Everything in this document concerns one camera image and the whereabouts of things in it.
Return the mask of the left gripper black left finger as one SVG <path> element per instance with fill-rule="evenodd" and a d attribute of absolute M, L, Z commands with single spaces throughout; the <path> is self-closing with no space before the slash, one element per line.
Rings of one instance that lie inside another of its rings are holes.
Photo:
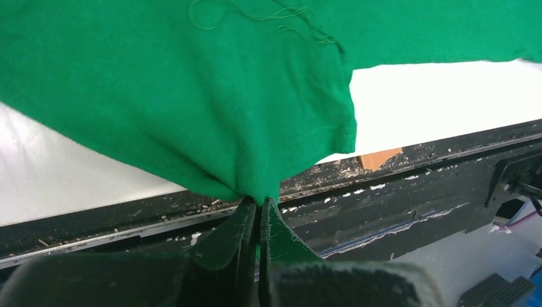
<path fill-rule="evenodd" d="M 182 306 L 248 306 L 256 262 L 258 206 L 244 198 L 212 233 L 185 253 Z"/>

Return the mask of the green t-shirt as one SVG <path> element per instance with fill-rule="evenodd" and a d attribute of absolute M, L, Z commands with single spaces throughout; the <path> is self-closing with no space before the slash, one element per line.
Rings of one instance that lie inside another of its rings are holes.
<path fill-rule="evenodd" d="M 1 2 L 3 103 L 222 200 L 352 153 L 356 69 L 518 58 L 540 1 Z"/>

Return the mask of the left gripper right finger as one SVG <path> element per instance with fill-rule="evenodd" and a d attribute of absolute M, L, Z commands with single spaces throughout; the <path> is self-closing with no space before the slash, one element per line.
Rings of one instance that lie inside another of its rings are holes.
<path fill-rule="evenodd" d="M 308 270 L 322 259 L 284 222 L 273 198 L 262 205 L 259 234 L 260 305 L 299 306 L 313 282 Z"/>

